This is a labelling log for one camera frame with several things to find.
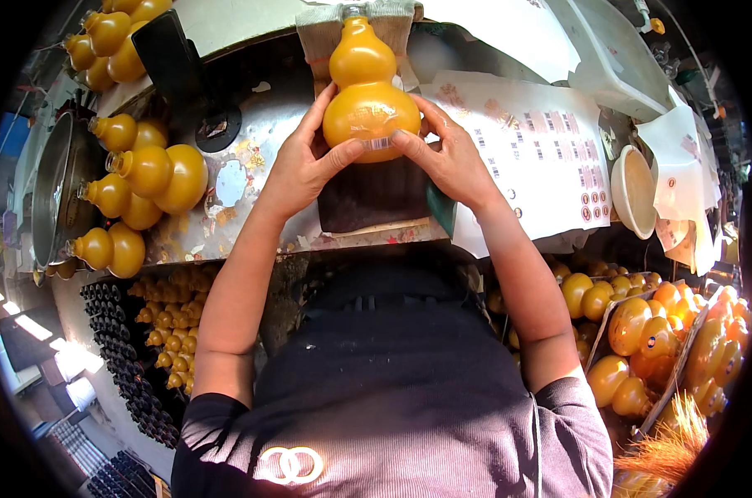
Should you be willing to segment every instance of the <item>black t-shirt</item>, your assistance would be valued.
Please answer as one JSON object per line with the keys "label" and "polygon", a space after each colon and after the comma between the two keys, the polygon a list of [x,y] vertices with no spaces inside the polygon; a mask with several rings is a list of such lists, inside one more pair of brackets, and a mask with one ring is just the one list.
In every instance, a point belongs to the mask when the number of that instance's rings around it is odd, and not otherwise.
{"label": "black t-shirt", "polygon": [[183,496],[609,496],[608,432],[589,386],[534,407],[482,315],[422,303],[323,313],[264,367],[252,410],[207,393],[185,412]]}

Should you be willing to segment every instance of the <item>person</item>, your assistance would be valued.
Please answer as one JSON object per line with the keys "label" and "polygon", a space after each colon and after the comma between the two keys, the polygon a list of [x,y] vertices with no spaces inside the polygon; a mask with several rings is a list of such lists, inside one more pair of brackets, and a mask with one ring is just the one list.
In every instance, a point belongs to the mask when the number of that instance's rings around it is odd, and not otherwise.
{"label": "person", "polygon": [[477,217],[521,373],[450,279],[364,265],[321,289],[254,389],[282,228],[364,150],[315,148],[335,91],[282,145],[207,298],[174,496],[609,496],[611,444],[556,280],[467,132],[417,95],[421,134],[440,142],[392,143]]}

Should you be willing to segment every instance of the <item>white circle logo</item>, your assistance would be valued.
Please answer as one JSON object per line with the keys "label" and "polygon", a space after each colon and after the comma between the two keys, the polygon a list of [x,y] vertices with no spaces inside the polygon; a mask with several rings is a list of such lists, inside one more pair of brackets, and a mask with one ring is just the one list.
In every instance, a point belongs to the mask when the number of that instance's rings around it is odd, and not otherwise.
{"label": "white circle logo", "polygon": [[[318,479],[318,476],[320,476],[323,472],[323,460],[321,459],[321,456],[318,454],[318,452],[316,452],[314,449],[307,448],[306,446],[296,446],[295,448],[290,449],[283,448],[281,446],[274,446],[273,448],[266,449],[265,453],[263,453],[260,459],[262,461],[266,461],[276,453],[281,453],[281,456],[279,457],[279,466],[282,470],[282,474],[284,474],[284,477],[277,477],[273,473],[271,473],[271,469],[263,467],[265,478],[272,483],[281,485],[290,483],[311,483],[315,479]],[[300,453],[309,455],[309,457],[312,458],[311,472],[306,474],[305,476],[299,475],[299,473],[301,473],[302,471],[301,463],[299,462],[298,457]]]}

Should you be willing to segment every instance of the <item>barcode sticker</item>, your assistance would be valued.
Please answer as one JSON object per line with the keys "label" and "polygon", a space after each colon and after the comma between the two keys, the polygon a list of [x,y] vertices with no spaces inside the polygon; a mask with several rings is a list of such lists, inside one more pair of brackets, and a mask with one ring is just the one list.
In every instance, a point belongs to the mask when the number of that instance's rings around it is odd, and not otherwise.
{"label": "barcode sticker", "polygon": [[381,149],[389,149],[392,146],[392,142],[389,136],[385,136],[383,139],[363,140],[366,151],[380,151]]}

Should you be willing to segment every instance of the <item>person's left hand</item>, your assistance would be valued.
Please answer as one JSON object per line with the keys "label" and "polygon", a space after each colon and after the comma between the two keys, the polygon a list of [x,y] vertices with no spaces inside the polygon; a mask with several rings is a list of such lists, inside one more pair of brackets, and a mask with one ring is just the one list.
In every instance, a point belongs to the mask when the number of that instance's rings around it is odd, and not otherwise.
{"label": "person's left hand", "polygon": [[327,86],[287,137],[256,201],[282,222],[310,205],[326,182],[365,152],[360,139],[349,139],[323,155],[329,147],[319,129],[336,92],[334,83]]}

